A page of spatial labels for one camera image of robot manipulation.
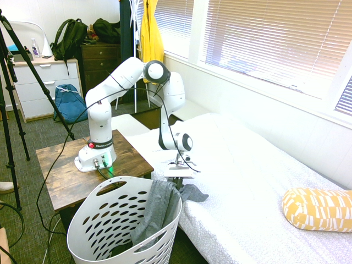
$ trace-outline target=mattress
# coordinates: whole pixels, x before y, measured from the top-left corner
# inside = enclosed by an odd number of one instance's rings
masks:
[[[352,263],[352,234],[296,229],[282,214],[290,188],[340,190],[239,121],[205,114],[176,122],[194,142],[195,184],[205,202],[183,204],[179,224],[208,263]],[[176,151],[163,151],[158,130],[127,137],[155,169],[163,172]]]

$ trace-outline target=patterned pillow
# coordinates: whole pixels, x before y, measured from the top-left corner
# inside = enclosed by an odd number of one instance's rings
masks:
[[[352,232],[352,191],[290,189],[282,198],[282,210],[300,229]]]

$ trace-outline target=yellow jacket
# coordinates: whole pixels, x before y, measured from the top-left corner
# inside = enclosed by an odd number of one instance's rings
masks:
[[[144,14],[141,23],[140,50],[143,62],[154,59],[163,62],[164,46],[155,19],[155,9],[158,0],[144,0]]]

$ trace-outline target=window blind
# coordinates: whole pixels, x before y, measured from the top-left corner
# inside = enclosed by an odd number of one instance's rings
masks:
[[[348,0],[209,0],[201,60],[323,98],[351,18]]]
[[[352,116],[352,78],[343,91],[335,110]]]
[[[144,4],[137,10],[138,23],[142,21]],[[194,0],[159,0],[155,18],[162,35],[164,49],[188,58]]]

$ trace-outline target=dark bag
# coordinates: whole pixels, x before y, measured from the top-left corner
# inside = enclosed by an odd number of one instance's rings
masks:
[[[67,25],[62,40],[58,43],[60,35]],[[60,26],[56,33],[54,43],[50,44],[51,50],[56,60],[65,61],[67,67],[67,60],[73,58],[77,49],[83,42],[87,35],[88,26],[82,23],[82,20],[68,19]]]
[[[99,40],[102,42],[109,44],[120,44],[120,22],[112,24],[104,19],[99,18],[93,24],[93,29],[95,34],[99,37]]]
[[[56,87],[55,105],[67,124],[75,122],[77,117],[86,109],[86,103],[72,84],[61,84]],[[54,111],[54,120],[56,118],[57,113]],[[87,111],[85,111],[76,123],[86,120],[87,118],[88,114]]]

